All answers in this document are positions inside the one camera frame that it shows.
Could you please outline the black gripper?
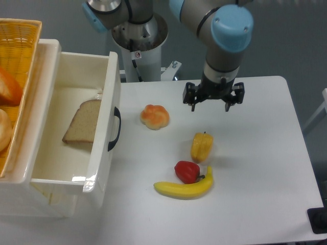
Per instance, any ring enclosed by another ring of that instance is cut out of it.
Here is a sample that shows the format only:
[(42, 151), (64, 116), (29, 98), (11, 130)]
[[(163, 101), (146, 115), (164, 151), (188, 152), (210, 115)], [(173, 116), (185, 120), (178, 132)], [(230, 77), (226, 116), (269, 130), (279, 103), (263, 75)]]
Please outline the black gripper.
[(241, 104), (245, 95), (244, 83), (234, 84), (234, 79), (230, 82), (215, 83), (211, 81), (203, 72), (200, 84), (186, 82), (183, 91), (183, 103), (191, 106), (191, 111), (195, 111), (195, 106), (205, 100), (223, 100), (225, 102), (225, 111), (235, 104)]

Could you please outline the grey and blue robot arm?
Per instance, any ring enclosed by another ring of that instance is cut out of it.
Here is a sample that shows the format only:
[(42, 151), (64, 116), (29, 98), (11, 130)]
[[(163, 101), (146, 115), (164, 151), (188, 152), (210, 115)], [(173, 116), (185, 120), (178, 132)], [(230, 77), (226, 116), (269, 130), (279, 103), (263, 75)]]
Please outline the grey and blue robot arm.
[[(245, 1), (170, 1), (178, 19), (206, 45), (199, 85), (187, 83), (183, 102), (191, 107), (222, 100), (225, 108), (241, 104), (245, 89), (235, 83), (244, 51), (250, 44), (253, 17)], [(152, 1), (85, 1), (83, 12), (98, 32), (110, 31), (121, 49), (127, 82), (162, 79), (161, 47), (168, 36), (166, 21)]]

